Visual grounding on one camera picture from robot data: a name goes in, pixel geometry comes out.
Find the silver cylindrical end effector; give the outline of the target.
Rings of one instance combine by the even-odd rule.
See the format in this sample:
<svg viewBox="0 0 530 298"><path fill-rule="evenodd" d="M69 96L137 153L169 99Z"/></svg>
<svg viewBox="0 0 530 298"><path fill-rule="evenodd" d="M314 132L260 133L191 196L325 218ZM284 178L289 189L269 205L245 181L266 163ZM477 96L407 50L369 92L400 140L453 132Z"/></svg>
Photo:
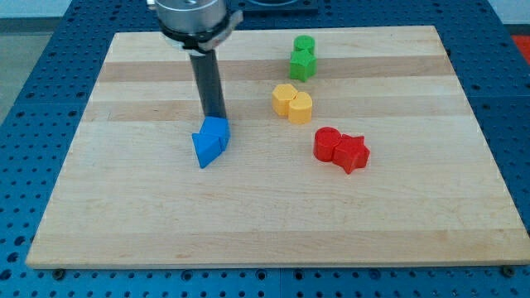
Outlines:
<svg viewBox="0 0 530 298"><path fill-rule="evenodd" d="M147 7L166 41L190 55L215 50L243 21L243 12L230 12L224 0L147 0Z"/></svg>

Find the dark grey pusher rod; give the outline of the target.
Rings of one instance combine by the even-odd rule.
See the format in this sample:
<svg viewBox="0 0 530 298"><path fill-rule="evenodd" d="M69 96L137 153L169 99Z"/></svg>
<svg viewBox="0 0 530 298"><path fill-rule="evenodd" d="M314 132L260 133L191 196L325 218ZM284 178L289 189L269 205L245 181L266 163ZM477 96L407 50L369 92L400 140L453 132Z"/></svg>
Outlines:
<svg viewBox="0 0 530 298"><path fill-rule="evenodd" d="M190 57L201 107L206 117L227 118L215 50Z"/></svg>

